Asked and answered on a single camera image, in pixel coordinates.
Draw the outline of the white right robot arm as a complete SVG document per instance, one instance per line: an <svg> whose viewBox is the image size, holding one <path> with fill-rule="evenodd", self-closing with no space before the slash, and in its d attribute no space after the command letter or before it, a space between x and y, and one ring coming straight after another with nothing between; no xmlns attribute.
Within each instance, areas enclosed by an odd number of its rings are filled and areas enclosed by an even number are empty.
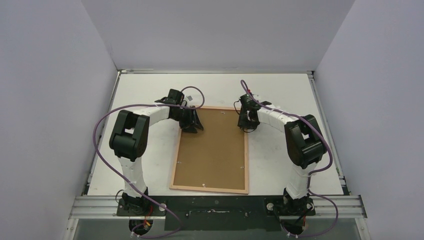
<svg viewBox="0 0 424 240"><path fill-rule="evenodd" d="M301 118L289 116L268 101L255 102L247 93L239 98L239 102L237 125L242 131L250 133L260 124L266 124L285 136L292 168L282 199L274 204L273 209L285 216L312 214L310 173L327 153L316 118L310 114Z"/></svg>

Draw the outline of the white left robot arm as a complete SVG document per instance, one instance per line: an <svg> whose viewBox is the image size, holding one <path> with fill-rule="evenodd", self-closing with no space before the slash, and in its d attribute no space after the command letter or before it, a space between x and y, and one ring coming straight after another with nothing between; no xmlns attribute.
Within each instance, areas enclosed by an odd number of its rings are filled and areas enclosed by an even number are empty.
<svg viewBox="0 0 424 240"><path fill-rule="evenodd" d="M178 122L182 132L197 134L204 130L195 106L181 90L170 89L168 95L139 112L120 110L109 139L109 147L118 158L124 179L123 208L136 215L150 210L148 187L143 177L142 156L148 145L149 129L164 121Z"/></svg>

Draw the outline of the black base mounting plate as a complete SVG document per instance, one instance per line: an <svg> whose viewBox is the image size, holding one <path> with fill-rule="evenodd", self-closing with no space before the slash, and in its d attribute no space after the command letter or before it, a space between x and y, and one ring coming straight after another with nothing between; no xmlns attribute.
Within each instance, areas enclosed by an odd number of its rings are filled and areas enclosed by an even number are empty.
<svg viewBox="0 0 424 240"><path fill-rule="evenodd" d="M279 232L281 222L290 228L303 227L305 217L316 214L311 198L295 205L281 195L153 196L153 199L161 206L148 202L142 210L120 199L116 215L129 217L131 227L143 222L151 225L158 217L164 220L165 231Z"/></svg>

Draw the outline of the aluminium front rail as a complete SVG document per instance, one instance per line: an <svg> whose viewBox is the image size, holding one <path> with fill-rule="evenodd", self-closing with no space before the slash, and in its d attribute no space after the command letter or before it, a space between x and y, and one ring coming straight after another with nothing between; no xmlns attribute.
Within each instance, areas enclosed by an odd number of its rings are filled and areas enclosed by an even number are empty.
<svg viewBox="0 0 424 240"><path fill-rule="evenodd" d="M266 196L259 195L210 195L210 196L154 196L160 204L171 207L171 202L183 201L195 209L205 208L219 213L229 213L230 209L244 210L249 215L254 211L267 211ZM332 218L336 215L333 201L338 209L338 217L346 219L366 218L367 213L359 195L330 195L328 199L312 196L315 218ZM142 219L143 215L126 213L114 196L78 196L75 198L70 219Z"/></svg>

